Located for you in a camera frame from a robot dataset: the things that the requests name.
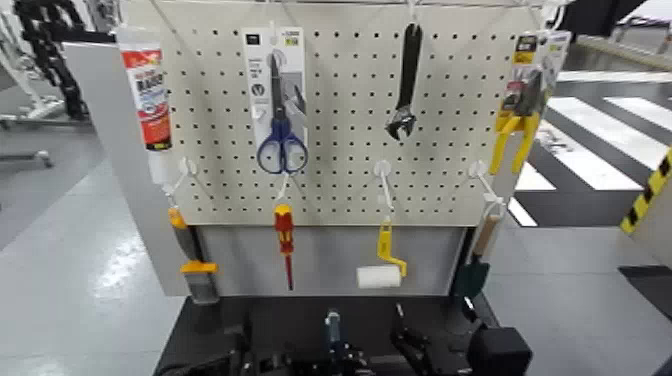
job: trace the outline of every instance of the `white hook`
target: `white hook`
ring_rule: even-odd
[[[490,186],[490,183],[488,183],[487,180],[485,180],[485,172],[486,172],[487,167],[485,166],[485,163],[483,161],[476,161],[469,166],[469,178],[470,179],[478,179],[485,190],[487,192],[483,193],[483,199],[487,204],[489,204],[485,208],[485,212],[483,213],[483,218],[487,217],[488,215],[491,215],[492,210],[495,208],[495,206],[498,207],[498,214],[495,216],[497,219],[501,219],[504,216],[504,198],[497,196],[495,191],[492,189],[492,186]]]
[[[383,184],[383,193],[385,196],[382,198],[387,204],[387,207],[390,208],[390,210],[394,210],[394,206],[392,206],[392,198],[390,197],[390,189],[387,186],[387,175],[389,175],[390,172],[392,172],[392,166],[390,165],[390,162],[384,159],[376,162],[375,166],[373,166],[374,175],[379,177]]]
[[[192,161],[191,159],[184,157],[180,159],[180,164],[179,164],[180,172],[182,173],[182,176],[180,176],[180,179],[177,181],[178,184],[182,184],[184,181],[185,177],[190,177],[198,183],[198,186],[201,188],[203,193],[208,195],[208,197],[212,197],[209,193],[208,190],[205,188],[205,185],[201,181],[201,179],[198,178],[198,165],[196,162]]]
[[[268,27],[271,29],[271,39],[270,39],[271,46],[275,46],[276,44],[278,44],[278,33],[275,30],[275,21],[273,20],[268,21]]]
[[[285,191],[287,190],[287,183],[289,182],[289,174],[284,173],[285,177],[282,179],[282,187],[278,191],[278,196],[275,198],[275,201],[278,202],[285,197]]]
[[[408,12],[411,16],[411,20],[414,23],[418,23],[418,15],[415,12],[415,6],[420,2],[420,0],[407,0],[408,3]]]

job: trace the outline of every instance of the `blue scissors handle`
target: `blue scissors handle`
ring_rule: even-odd
[[[308,164],[308,149],[306,145],[290,130],[289,134],[282,140],[282,153],[284,155],[284,169],[293,174],[303,170]]]
[[[306,167],[308,149],[292,132],[289,119],[271,120],[271,134],[257,150],[257,161],[269,174],[294,173]]]

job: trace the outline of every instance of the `black table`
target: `black table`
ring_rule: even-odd
[[[227,353],[235,347],[234,334],[246,316],[255,353],[290,352],[294,359],[323,357],[327,347],[324,318],[329,309],[336,309],[342,339],[364,350],[372,358],[372,368],[385,369],[385,374],[412,374],[389,340],[396,303],[402,305],[409,327],[466,349],[469,322],[459,305],[446,297],[223,297],[208,307],[194,305],[187,298],[156,369],[197,364]],[[474,299],[474,305],[483,321],[497,325],[482,296]],[[454,358],[451,363],[456,369],[467,365],[448,348],[446,357]]]

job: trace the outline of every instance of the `crosswalk stripe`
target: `crosswalk stripe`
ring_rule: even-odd
[[[548,106],[651,170],[667,153],[667,146],[574,97],[551,98]]]
[[[546,120],[541,121],[537,139],[555,158],[593,189],[614,191],[642,189],[617,168]]]
[[[511,212],[521,226],[537,227],[537,221],[532,218],[530,213],[528,213],[514,197],[511,197],[511,200],[509,201],[509,212]]]
[[[525,162],[520,172],[517,191],[554,191],[556,188],[534,166]]]
[[[644,98],[607,97],[607,102],[672,131],[672,111]]]
[[[672,73],[564,71],[558,75],[558,81],[664,83],[672,82]]]

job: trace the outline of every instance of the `glue tube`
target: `glue tube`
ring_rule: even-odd
[[[170,106],[159,35],[128,26],[117,28],[116,35],[142,128],[152,181],[170,185],[179,173],[170,138]]]

